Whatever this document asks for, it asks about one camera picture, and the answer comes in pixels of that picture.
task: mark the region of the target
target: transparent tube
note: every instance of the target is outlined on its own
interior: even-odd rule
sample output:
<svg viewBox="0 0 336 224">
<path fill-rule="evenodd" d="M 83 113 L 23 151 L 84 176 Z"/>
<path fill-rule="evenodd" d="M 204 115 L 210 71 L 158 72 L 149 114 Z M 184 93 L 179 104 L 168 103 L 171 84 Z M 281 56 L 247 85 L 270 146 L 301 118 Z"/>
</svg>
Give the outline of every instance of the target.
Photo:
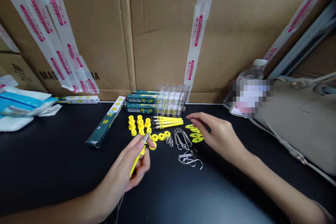
<svg viewBox="0 0 336 224">
<path fill-rule="evenodd" d="M 172 104 L 172 108 L 171 108 L 171 116 L 172 117 L 176 117 L 177 114 L 177 107 L 179 105 L 179 101 L 180 101 L 180 97 L 181 97 L 181 93 L 182 93 L 182 88 L 183 85 L 177 85 L 176 87 L 176 91 L 175 91 L 175 95 L 173 98 L 173 104 Z"/>
<path fill-rule="evenodd" d="M 182 93 L 181 93 L 181 97 L 180 97 L 180 102 L 177 106 L 176 117 L 181 117 L 181 114 L 183 112 L 184 104 L 186 103 L 186 100 L 187 100 L 189 89 L 190 89 L 189 85 L 183 85 Z"/>
<path fill-rule="evenodd" d="M 169 95 L 169 89 L 170 89 L 170 85 L 165 84 L 163 86 L 163 93 L 161 96 L 161 116 L 165 116 L 166 110 L 167 110 L 167 100 L 168 100 L 168 95 Z"/>
<path fill-rule="evenodd" d="M 170 116 L 171 111 L 172 111 L 171 107 L 173 106 L 175 91 L 176 91 L 176 85 L 170 85 L 169 95 L 168 95 L 168 100 L 167 100 L 167 110 L 166 110 L 166 115 L 168 117 Z"/>
<path fill-rule="evenodd" d="M 158 115 L 161 111 L 163 84 L 158 84 L 157 86 L 158 87 L 156 92 L 155 113 Z"/>
</svg>

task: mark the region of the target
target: beige bag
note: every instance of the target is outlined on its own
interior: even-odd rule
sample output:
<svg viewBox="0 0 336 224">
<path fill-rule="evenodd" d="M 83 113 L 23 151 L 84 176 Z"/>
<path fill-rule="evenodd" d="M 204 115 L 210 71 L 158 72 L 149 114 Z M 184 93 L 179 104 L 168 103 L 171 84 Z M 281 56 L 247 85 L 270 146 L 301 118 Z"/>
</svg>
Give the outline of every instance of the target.
<svg viewBox="0 0 336 224">
<path fill-rule="evenodd" d="M 278 78 L 273 86 L 273 100 L 262 108 L 262 119 L 250 120 L 336 186 L 336 182 L 324 173 L 336 176 L 336 94 L 322 91 L 326 82 L 335 78 L 336 72 L 318 79 L 299 78 L 290 83 Z"/>
</svg>

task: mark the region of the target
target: hand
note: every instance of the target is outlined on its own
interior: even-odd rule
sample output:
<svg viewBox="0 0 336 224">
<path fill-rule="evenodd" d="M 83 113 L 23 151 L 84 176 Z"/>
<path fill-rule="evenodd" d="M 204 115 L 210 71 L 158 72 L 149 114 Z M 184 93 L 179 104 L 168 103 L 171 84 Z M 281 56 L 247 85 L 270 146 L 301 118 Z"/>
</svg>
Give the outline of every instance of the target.
<svg viewBox="0 0 336 224">
<path fill-rule="evenodd" d="M 149 149 L 146 148 L 145 154 L 140 156 L 133 175 L 129 178 L 133 163 L 144 148 L 144 143 L 141 141 L 143 137 L 143 135 L 137 135 L 133 138 L 119 154 L 103 181 L 90 193 L 90 201 L 99 212 L 99 219 L 104 220 L 116 207 L 124 192 L 137 186 L 145 172 L 149 170 L 151 160 Z M 148 145 L 155 147 L 151 138 L 148 139 Z"/>
<path fill-rule="evenodd" d="M 241 143 L 228 121 L 203 112 L 190 114 L 187 118 L 191 119 L 192 125 L 201 131 L 205 142 L 226 161 L 237 166 L 250 156 L 251 153 Z M 210 127 L 211 133 L 203 124 Z"/>
</svg>

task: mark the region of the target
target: black table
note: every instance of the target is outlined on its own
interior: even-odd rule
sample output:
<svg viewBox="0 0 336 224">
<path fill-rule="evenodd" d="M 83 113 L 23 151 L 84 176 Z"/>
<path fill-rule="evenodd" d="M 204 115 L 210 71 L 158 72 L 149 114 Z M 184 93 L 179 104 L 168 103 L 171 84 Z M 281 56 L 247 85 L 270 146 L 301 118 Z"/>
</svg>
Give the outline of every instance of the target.
<svg viewBox="0 0 336 224">
<path fill-rule="evenodd" d="M 100 149 L 85 143 L 111 106 L 64 105 L 55 116 L 35 118 L 17 132 L 0 133 L 0 215 L 60 203 L 94 189 L 132 139 L 130 114 L 121 111 Z M 249 151 L 336 216 L 336 188 L 292 157 L 275 138 L 221 105 L 186 105 L 185 115 L 199 111 L 230 121 Z M 158 141 L 157 149 L 150 152 L 149 172 L 125 194 L 118 223 L 288 222 L 256 184 L 205 142 L 193 148 L 204 164 L 202 170 L 199 163 L 194 168 L 179 163 L 177 157 L 184 151 L 175 144 L 171 148 Z M 116 211 L 106 222 L 115 219 Z"/>
</svg>

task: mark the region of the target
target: plastic bottle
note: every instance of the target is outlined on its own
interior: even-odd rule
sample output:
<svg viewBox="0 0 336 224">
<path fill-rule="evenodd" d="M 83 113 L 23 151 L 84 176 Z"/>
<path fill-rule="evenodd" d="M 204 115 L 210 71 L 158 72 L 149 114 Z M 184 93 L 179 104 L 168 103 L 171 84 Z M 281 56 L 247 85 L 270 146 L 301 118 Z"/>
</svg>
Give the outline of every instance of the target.
<svg viewBox="0 0 336 224">
<path fill-rule="evenodd" d="M 239 79 L 263 79 L 264 78 L 264 66 L 266 65 L 267 63 L 267 60 L 265 59 L 256 59 L 254 62 L 253 62 L 253 65 L 241 72 L 237 78 L 237 80 Z M 231 108 L 231 105 L 232 105 L 232 102 L 229 101 L 230 100 L 230 97 L 229 95 L 226 95 L 225 99 L 224 99 L 224 102 L 223 102 L 223 105 L 224 107 L 226 107 L 227 109 L 230 109 Z"/>
</svg>

